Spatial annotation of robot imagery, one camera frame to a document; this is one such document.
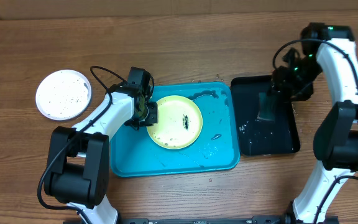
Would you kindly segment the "yellow plate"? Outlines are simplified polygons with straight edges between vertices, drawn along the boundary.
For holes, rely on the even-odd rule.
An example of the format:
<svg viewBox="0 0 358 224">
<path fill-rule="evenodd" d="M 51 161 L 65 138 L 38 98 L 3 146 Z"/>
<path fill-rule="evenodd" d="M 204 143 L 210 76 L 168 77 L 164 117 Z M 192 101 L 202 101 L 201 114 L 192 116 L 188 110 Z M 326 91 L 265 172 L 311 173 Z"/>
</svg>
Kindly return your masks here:
<svg viewBox="0 0 358 224">
<path fill-rule="evenodd" d="M 157 101 L 158 122 L 147 132 L 157 145 L 171 150 L 193 144 L 201 134 L 203 117 L 199 107 L 184 96 L 171 95 Z"/>
</svg>

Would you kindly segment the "green scouring sponge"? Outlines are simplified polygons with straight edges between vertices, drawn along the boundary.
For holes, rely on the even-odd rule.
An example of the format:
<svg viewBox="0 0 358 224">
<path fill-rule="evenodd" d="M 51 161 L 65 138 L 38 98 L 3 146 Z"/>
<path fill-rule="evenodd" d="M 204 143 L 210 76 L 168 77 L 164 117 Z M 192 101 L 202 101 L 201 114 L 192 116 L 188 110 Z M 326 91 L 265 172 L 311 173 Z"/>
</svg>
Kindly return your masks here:
<svg viewBox="0 0 358 224">
<path fill-rule="evenodd" d="M 261 121 L 275 121 L 277 96 L 259 93 L 259 112 L 257 119 Z"/>
</svg>

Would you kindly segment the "pink speckled plate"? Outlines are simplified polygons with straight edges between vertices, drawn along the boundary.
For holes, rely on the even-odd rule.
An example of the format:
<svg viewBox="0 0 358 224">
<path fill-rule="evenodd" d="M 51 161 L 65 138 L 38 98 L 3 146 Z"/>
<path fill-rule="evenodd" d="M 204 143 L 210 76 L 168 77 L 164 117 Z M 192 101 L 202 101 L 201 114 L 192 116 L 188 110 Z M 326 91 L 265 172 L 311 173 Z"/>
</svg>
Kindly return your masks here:
<svg viewBox="0 0 358 224">
<path fill-rule="evenodd" d="M 82 73 L 58 70 L 42 80 L 35 94 L 35 104 L 45 117 L 64 121 L 82 114 L 91 96 L 91 84 Z"/>
</svg>

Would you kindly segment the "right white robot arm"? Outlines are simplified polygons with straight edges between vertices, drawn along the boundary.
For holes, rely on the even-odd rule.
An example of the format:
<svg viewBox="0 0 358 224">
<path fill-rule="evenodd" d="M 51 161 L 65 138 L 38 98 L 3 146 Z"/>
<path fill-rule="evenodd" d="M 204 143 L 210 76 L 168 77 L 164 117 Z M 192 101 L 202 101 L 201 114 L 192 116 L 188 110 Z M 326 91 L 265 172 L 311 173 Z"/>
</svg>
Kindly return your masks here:
<svg viewBox="0 0 358 224">
<path fill-rule="evenodd" d="M 302 192 L 288 206 L 280 223 L 337 223 L 326 212 L 349 179 L 358 172 L 358 60 L 351 28 L 319 22 L 279 48 L 283 65 L 274 68 L 270 86 L 259 95 L 259 119 L 274 121 L 279 105 L 305 101 L 313 82 L 325 76 L 332 108 L 313 139 L 314 169 Z"/>
</svg>

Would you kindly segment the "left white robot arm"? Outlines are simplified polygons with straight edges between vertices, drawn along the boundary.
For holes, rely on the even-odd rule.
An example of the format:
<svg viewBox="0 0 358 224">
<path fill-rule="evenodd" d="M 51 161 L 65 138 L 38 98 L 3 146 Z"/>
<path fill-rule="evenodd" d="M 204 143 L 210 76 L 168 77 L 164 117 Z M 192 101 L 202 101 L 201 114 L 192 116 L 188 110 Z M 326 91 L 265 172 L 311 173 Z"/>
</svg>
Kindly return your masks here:
<svg viewBox="0 0 358 224">
<path fill-rule="evenodd" d="M 50 210 L 73 210 L 83 223 L 117 223 L 110 204 L 109 142 L 122 125 L 134 129 L 157 123 L 154 86 L 134 82 L 113 85 L 83 121 L 52 132 L 47 166 L 37 187 L 40 204 Z"/>
</svg>

